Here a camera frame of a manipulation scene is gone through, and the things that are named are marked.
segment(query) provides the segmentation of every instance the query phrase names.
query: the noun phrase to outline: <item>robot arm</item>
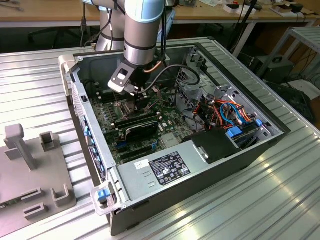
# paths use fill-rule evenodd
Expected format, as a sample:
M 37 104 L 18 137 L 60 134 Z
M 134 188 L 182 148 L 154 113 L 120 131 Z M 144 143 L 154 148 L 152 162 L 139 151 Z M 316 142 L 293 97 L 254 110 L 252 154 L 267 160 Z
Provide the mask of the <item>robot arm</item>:
M 120 94 L 127 92 L 134 95 L 134 92 L 145 83 L 140 79 L 147 78 L 143 76 L 143 69 L 154 60 L 165 1 L 118 0 L 118 5 L 125 10 L 125 16 L 114 3 L 116 0 L 83 0 L 83 2 L 100 7 L 101 28 L 109 20 L 110 15 L 108 15 L 107 8 L 113 10 L 111 17 L 112 46 L 114 44 L 115 47 L 112 49 L 121 49 L 123 43 L 125 61 L 115 71 L 108 86 Z M 104 50 L 110 41 L 110 28 L 107 27 L 102 32 L 96 49 Z

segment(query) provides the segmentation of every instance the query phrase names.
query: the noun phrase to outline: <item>slotted aluminum surface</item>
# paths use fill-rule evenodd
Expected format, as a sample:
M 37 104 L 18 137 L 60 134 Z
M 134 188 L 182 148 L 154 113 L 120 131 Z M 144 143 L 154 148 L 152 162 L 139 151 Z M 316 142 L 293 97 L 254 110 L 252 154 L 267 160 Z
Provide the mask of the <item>slotted aluminum surface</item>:
M 293 27 L 289 34 L 320 53 L 320 27 Z
M 75 207 L 4 239 L 319 239 L 319 131 L 217 42 L 194 38 L 168 44 L 195 42 L 221 61 L 292 132 L 247 169 L 111 237 L 106 217 L 95 214 L 89 198 L 93 184 L 58 68 L 58 56 L 90 48 L 0 55 L 1 138 L 3 126 L 10 123 L 22 123 L 27 139 L 49 130 L 58 133 L 78 200 Z M 208 66 L 219 83 L 226 82 Z

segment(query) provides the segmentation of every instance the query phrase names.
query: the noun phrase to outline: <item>warning label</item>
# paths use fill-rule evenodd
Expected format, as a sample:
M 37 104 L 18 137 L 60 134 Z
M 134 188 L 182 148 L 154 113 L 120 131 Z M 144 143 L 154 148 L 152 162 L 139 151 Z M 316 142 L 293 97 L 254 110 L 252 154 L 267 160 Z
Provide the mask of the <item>warning label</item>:
M 163 186 L 191 173 L 177 151 L 149 161 L 149 165 Z

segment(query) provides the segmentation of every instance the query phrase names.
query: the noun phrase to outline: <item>sticker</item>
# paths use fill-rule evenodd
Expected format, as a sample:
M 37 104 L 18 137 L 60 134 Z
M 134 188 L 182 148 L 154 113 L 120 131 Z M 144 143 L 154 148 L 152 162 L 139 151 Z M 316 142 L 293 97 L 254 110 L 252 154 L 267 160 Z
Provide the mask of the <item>sticker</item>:
M 142 161 L 138 161 L 138 162 L 135 162 L 134 165 L 135 165 L 135 168 L 137 170 L 143 169 L 145 167 L 149 167 L 149 160 L 145 159 L 145 160 L 142 160 Z
M 191 173 L 177 151 L 150 161 L 148 164 L 162 186 Z

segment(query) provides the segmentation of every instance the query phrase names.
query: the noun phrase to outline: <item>blue latch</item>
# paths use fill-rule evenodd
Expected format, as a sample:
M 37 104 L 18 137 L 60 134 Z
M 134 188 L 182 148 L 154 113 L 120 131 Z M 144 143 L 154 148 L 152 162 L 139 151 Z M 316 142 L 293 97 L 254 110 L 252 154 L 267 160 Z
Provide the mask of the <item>blue latch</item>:
M 262 125 L 262 121 L 260 119 L 255 120 L 255 123 L 260 127 Z
M 240 130 L 239 127 L 234 126 L 234 127 L 228 128 L 228 131 L 226 133 L 230 136 L 230 138 L 233 138 L 239 134 L 242 134 L 242 131 Z
M 98 191 L 98 201 L 103 203 L 107 200 L 108 197 L 111 196 L 111 193 L 108 188 L 102 189 Z

